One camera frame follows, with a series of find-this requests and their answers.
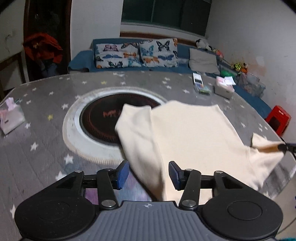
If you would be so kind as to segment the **red plastic stool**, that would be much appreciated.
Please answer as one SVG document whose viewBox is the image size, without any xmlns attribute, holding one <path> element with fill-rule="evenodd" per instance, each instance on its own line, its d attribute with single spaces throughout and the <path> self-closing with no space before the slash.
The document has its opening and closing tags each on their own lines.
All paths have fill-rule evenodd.
<svg viewBox="0 0 296 241">
<path fill-rule="evenodd" d="M 292 117 L 287 111 L 285 111 L 281 106 L 276 105 L 271 110 L 265 121 L 270 125 L 270 127 L 276 132 L 278 136 L 282 137 L 291 119 Z"/>
</svg>

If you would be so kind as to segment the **black round induction cooktop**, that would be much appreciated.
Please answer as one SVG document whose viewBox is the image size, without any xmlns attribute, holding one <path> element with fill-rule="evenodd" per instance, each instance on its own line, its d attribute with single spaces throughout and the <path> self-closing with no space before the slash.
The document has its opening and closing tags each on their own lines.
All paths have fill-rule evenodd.
<svg viewBox="0 0 296 241">
<path fill-rule="evenodd" d="M 83 132 L 99 143 L 119 146 L 120 140 L 115 132 L 115 125 L 125 104 L 155 108 L 161 102 L 137 93 L 115 93 L 98 97 L 81 111 L 79 124 Z"/>
</svg>

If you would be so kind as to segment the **blue sectional sofa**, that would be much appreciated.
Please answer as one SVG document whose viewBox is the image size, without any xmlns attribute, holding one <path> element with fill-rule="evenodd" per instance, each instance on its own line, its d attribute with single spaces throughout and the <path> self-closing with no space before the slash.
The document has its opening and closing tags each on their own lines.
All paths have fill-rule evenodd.
<svg viewBox="0 0 296 241">
<path fill-rule="evenodd" d="M 176 38 L 94 39 L 91 47 L 70 61 L 69 70 L 99 72 L 122 68 L 178 74 L 197 72 L 215 78 L 229 69 L 216 54 L 180 44 Z"/>
</svg>

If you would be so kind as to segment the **white phone on table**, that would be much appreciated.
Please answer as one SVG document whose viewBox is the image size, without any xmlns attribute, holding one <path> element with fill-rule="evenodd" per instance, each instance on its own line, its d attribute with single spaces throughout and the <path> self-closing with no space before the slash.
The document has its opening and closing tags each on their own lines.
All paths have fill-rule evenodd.
<svg viewBox="0 0 296 241">
<path fill-rule="evenodd" d="M 203 86 L 203 80 L 200 74 L 193 73 L 193 84 L 196 86 Z"/>
</svg>

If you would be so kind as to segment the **cream sweatshirt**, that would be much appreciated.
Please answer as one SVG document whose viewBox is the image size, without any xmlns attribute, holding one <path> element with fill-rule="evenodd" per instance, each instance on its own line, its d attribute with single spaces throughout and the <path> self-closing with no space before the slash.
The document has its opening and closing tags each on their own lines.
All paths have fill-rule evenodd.
<svg viewBox="0 0 296 241">
<path fill-rule="evenodd" d="M 168 172 L 170 161 L 204 175 L 226 172 L 259 190 L 282 160 L 278 145 L 253 134 L 246 146 L 217 105 L 169 101 L 156 108 L 124 105 L 115 125 L 123 152 L 136 177 L 158 200 L 180 201 Z"/>
</svg>

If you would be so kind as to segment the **grey plain cushion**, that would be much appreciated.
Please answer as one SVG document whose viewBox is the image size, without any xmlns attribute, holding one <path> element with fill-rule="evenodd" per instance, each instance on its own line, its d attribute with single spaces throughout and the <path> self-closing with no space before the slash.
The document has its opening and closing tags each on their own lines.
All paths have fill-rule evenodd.
<svg viewBox="0 0 296 241">
<path fill-rule="evenodd" d="M 215 55 L 193 48 L 190 48 L 189 53 L 189 67 L 192 71 L 220 74 Z"/>
</svg>

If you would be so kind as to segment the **colourful toy pile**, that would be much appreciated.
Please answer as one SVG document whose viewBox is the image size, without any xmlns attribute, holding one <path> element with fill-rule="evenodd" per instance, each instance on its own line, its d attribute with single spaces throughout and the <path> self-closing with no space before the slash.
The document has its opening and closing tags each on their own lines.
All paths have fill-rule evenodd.
<svg viewBox="0 0 296 241">
<path fill-rule="evenodd" d="M 235 63 L 231 65 L 231 69 L 244 74 L 248 73 L 248 65 L 246 63 Z"/>
</svg>

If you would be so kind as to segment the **left butterfly pillow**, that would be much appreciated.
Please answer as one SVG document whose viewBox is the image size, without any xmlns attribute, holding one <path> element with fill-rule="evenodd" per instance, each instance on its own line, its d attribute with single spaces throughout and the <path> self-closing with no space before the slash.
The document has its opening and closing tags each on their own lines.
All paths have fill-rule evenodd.
<svg viewBox="0 0 296 241">
<path fill-rule="evenodd" d="M 141 67 L 138 43 L 96 44 L 94 54 L 97 69 Z"/>
</svg>

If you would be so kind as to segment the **white tissue box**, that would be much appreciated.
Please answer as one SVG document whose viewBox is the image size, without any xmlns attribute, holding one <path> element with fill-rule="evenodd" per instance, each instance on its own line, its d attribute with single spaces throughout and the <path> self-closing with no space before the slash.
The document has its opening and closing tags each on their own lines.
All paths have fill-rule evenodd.
<svg viewBox="0 0 296 241">
<path fill-rule="evenodd" d="M 231 99 L 235 92 L 232 85 L 227 85 L 224 82 L 224 78 L 217 76 L 214 84 L 214 92 L 215 94 L 224 97 L 226 99 Z"/>
</svg>

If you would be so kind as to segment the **plush toy on sofa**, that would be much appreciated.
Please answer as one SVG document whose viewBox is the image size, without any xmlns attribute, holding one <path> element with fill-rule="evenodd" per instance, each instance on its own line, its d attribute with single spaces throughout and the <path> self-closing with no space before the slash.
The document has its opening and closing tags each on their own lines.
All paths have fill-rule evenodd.
<svg viewBox="0 0 296 241">
<path fill-rule="evenodd" d="M 202 49 L 204 51 L 213 51 L 213 48 L 202 39 L 196 40 L 196 47 L 198 49 Z"/>
</svg>

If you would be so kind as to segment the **dark wooden doorway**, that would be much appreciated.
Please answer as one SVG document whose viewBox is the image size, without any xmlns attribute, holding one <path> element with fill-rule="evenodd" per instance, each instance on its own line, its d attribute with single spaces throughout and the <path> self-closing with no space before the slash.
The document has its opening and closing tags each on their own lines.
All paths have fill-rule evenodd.
<svg viewBox="0 0 296 241">
<path fill-rule="evenodd" d="M 26 1 L 23 49 L 30 81 L 68 73 L 72 1 Z"/>
</svg>

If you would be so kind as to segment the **green ball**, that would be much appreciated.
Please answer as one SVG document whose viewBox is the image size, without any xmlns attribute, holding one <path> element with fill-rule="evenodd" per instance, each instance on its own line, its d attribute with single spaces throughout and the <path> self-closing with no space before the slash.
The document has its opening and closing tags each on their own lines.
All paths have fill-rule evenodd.
<svg viewBox="0 0 296 241">
<path fill-rule="evenodd" d="M 228 70 L 222 69 L 220 72 L 221 77 L 236 77 L 236 74 L 229 72 Z"/>
</svg>

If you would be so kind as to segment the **red garment on chair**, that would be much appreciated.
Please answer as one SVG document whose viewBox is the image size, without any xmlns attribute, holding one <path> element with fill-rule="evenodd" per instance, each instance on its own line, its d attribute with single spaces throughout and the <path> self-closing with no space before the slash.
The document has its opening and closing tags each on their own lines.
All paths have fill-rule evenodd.
<svg viewBox="0 0 296 241">
<path fill-rule="evenodd" d="M 60 64 L 63 59 L 63 49 L 58 41 L 47 33 L 35 33 L 25 38 L 23 48 L 33 61 L 52 60 Z"/>
</svg>

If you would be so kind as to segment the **pink tissue pack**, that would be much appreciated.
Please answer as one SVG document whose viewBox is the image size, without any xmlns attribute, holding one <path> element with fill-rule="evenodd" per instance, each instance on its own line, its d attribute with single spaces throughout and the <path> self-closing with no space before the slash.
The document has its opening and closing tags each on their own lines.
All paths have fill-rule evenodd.
<svg viewBox="0 0 296 241">
<path fill-rule="evenodd" d="M 13 97 L 7 98 L 4 105 L 6 108 L 1 109 L 1 130 L 7 135 L 25 121 L 25 115 Z"/>
</svg>

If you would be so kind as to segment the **clear plastic storage box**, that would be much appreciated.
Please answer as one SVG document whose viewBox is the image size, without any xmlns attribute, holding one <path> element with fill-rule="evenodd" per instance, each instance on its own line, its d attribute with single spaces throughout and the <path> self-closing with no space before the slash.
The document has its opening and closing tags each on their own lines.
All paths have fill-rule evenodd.
<svg viewBox="0 0 296 241">
<path fill-rule="evenodd" d="M 263 97 L 266 86 L 260 82 L 259 78 L 251 73 L 239 73 L 238 85 L 253 97 Z"/>
</svg>

